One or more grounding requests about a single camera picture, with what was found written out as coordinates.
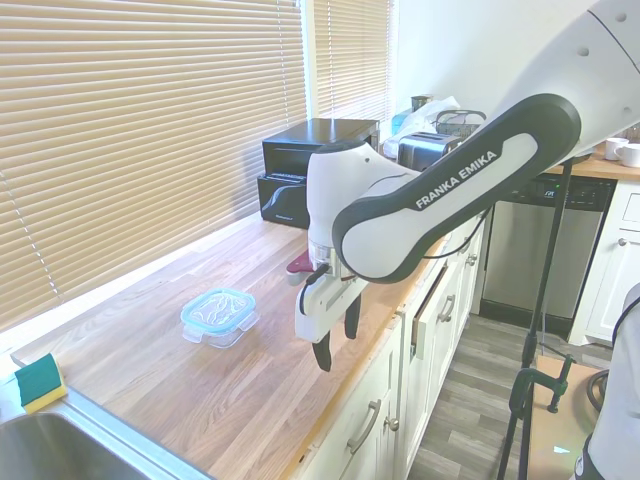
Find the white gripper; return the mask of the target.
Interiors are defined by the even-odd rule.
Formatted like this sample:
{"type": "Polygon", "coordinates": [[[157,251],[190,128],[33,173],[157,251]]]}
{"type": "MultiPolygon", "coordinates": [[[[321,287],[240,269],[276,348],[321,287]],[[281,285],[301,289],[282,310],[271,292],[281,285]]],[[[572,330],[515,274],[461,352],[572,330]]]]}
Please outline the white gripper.
{"type": "Polygon", "coordinates": [[[319,368],[330,372],[332,355],[330,331],[344,318],[348,339],[357,336],[362,292],[368,283],[355,278],[342,281],[338,277],[322,275],[313,283],[307,282],[298,294],[295,313],[295,333],[300,339],[312,342],[319,368]]]}

